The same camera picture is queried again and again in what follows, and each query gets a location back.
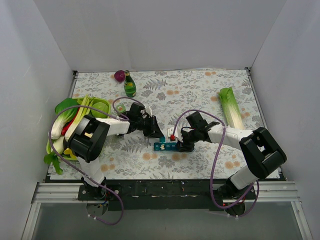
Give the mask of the teal weekly pill organizer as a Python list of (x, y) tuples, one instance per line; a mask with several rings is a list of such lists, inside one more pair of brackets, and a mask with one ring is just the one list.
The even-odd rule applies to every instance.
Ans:
[(159, 142), (153, 144), (154, 151), (178, 151), (177, 143), (174, 141), (166, 142), (165, 137), (160, 137)]

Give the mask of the green pill bottle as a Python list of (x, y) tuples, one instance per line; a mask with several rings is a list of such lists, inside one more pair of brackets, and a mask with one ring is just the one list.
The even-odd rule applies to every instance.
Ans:
[(120, 104), (115, 105), (114, 106), (114, 110), (116, 111), (117, 116), (119, 118), (122, 118), (122, 119), (126, 119), (127, 118), (127, 116), (126, 116), (127, 110), (126, 110), (126, 107), (125, 107), (124, 104), (120, 103)]

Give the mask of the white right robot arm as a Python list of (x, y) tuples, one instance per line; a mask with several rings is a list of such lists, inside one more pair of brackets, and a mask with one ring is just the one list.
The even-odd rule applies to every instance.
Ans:
[(195, 143), (202, 141), (227, 145), (242, 152), (245, 166), (231, 175), (224, 185), (217, 189), (222, 197), (237, 199), (257, 180), (267, 178), (287, 161), (287, 156), (264, 127), (255, 130), (237, 129), (223, 123), (207, 122), (199, 111), (187, 118), (186, 129), (173, 128), (171, 139), (177, 139), (176, 147), (180, 152), (192, 152)]

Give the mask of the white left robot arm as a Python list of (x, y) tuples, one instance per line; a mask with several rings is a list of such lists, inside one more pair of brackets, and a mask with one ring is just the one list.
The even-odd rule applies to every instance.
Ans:
[(147, 138), (164, 137), (157, 118), (139, 102), (132, 103), (120, 119), (86, 115), (69, 137), (64, 136), (63, 145), (76, 156), (84, 172), (81, 181), (86, 192), (95, 200), (103, 199), (107, 193), (106, 178), (99, 161), (106, 138), (130, 134), (136, 130), (142, 131)]

